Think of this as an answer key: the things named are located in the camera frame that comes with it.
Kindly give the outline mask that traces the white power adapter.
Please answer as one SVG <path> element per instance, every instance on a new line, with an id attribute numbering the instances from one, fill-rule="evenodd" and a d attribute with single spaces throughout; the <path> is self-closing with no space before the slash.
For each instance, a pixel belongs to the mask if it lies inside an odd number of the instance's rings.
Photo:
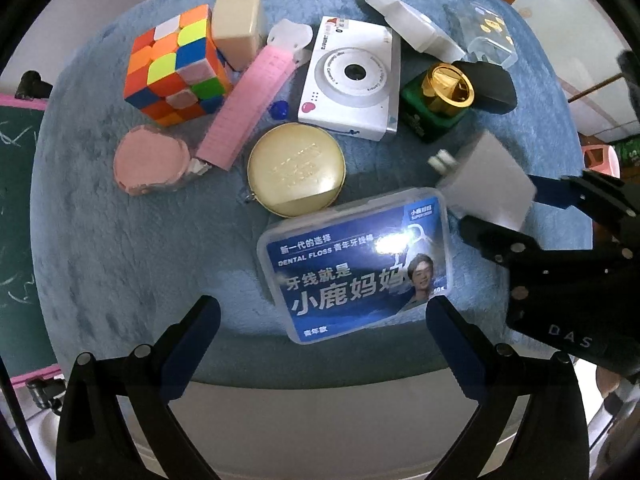
<path id="1" fill-rule="evenodd" d="M 454 155 L 438 151 L 428 164 L 440 174 L 436 188 L 457 218 L 472 216 L 513 231 L 522 228 L 536 186 L 491 132 L 472 136 Z"/>

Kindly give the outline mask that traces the blue pushpin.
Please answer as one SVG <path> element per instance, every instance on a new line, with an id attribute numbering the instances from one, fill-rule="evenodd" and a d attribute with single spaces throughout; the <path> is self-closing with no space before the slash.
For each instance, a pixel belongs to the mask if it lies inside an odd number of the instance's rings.
<path id="1" fill-rule="evenodd" d="M 273 102 L 269 107 L 269 115 L 273 120 L 287 120 L 289 111 L 290 107 L 285 100 Z"/>

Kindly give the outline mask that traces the white toy digital camera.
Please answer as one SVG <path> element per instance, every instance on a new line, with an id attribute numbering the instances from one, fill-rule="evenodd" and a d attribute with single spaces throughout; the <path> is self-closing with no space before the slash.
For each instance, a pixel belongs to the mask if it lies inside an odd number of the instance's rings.
<path id="1" fill-rule="evenodd" d="M 322 18 L 297 119 L 356 139 L 390 140 L 398 129 L 400 47 L 386 26 Z"/>

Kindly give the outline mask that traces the pink round compact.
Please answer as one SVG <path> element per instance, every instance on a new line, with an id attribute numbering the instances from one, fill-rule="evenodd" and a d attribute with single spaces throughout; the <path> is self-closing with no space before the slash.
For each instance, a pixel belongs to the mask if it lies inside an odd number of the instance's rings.
<path id="1" fill-rule="evenodd" d="M 175 191 L 209 169 L 185 140 L 148 125 L 129 130 L 113 158 L 115 183 L 130 196 Z"/>

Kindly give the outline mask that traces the white tag piece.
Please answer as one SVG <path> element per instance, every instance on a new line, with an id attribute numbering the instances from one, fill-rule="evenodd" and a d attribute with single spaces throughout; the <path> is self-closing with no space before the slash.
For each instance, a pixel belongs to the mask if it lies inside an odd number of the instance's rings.
<path id="1" fill-rule="evenodd" d="M 290 52 L 295 66 L 300 67 L 311 59 L 311 50 L 307 46 L 313 39 L 314 32 L 309 25 L 282 18 L 271 27 L 267 44 Z"/>

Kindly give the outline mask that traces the gold round tin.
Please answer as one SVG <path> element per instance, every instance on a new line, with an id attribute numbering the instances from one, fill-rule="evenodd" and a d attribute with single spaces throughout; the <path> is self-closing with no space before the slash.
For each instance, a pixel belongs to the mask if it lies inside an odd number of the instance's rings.
<path id="1" fill-rule="evenodd" d="M 326 130 L 298 122 L 270 129 L 248 156 L 250 192 L 282 218 L 329 207 L 345 180 L 346 162 L 337 140 Z"/>

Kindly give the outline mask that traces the pink plastic stool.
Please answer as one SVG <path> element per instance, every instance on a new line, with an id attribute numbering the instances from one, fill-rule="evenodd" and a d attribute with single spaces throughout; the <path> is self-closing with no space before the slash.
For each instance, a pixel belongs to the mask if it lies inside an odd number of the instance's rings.
<path id="1" fill-rule="evenodd" d="M 599 174 L 620 178 L 620 161 L 615 148 L 608 144 L 590 144 L 582 147 L 585 167 Z"/>

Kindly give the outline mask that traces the pink ruler strip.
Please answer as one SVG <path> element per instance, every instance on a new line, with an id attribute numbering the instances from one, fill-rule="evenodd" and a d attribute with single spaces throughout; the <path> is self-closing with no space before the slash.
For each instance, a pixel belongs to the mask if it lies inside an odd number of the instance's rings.
<path id="1" fill-rule="evenodd" d="M 228 171 L 294 70 L 292 51 L 264 47 L 224 100 L 195 157 Z"/>

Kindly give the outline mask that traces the green chalkboard pink frame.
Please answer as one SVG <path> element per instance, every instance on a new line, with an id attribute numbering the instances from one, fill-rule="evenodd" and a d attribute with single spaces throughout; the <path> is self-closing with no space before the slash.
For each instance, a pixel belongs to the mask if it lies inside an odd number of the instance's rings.
<path id="1" fill-rule="evenodd" d="M 58 370 L 30 244 L 32 165 L 44 105 L 1 97 L 1 357 L 12 382 Z"/>

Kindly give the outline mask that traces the colourful rubik's cube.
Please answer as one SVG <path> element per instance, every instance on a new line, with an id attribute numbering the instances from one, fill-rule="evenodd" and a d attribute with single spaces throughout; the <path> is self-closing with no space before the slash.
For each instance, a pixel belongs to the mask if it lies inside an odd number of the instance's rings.
<path id="1" fill-rule="evenodd" d="M 137 37 L 124 100 L 163 127 L 214 114 L 233 84 L 232 69 L 213 40 L 212 17 L 212 8 L 201 4 Z"/>

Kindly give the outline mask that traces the blue dental floss box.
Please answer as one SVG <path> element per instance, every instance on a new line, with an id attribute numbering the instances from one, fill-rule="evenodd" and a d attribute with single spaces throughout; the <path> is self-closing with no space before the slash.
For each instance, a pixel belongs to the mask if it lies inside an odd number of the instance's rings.
<path id="1" fill-rule="evenodd" d="M 284 220 L 257 255 L 288 338 L 341 337 L 452 287 L 444 196 L 407 188 Z"/>

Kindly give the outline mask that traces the clear plastic box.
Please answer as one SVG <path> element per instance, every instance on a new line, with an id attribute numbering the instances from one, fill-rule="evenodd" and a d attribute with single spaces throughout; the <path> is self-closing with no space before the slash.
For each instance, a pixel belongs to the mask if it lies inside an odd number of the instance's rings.
<path id="1" fill-rule="evenodd" d="M 464 36 L 466 50 L 477 61 L 496 64 L 507 70 L 518 60 L 514 41 L 502 16 L 479 3 L 472 5 Z"/>

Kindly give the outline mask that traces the green gold perfume bottle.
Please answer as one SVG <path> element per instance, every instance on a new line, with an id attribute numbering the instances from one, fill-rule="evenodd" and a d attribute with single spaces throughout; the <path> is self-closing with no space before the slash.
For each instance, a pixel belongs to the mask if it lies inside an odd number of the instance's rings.
<path id="1" fill-rule="evenodd" d="M 401 88 L 400 121 L 422 142 L 432 143 L 460 122 L 474 100 L 472 82 L 460 68 L 436 63 Z"/>

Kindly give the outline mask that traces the beige rounded plastic box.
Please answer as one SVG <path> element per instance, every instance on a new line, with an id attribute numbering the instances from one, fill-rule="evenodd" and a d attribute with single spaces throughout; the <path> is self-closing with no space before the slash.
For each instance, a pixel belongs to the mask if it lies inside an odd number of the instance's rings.
<path id="1" fill-rule="evenodd" d="M 212 36 L 229 65 L 236 72 L 245 70 L 266 42 L 262 0 L 216 0 Z"/>

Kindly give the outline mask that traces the white folded plastic piece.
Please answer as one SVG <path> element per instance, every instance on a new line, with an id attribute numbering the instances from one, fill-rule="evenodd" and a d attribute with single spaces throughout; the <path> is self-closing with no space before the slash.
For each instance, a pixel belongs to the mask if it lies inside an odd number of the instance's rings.
<path id="1" fill-rule="evenodd" d="M 364 0 L 385 18 L 387 24 L 419 53 L 452 64 L 465 57 L 462 49 L 427 15 L 401 0 Z"/>

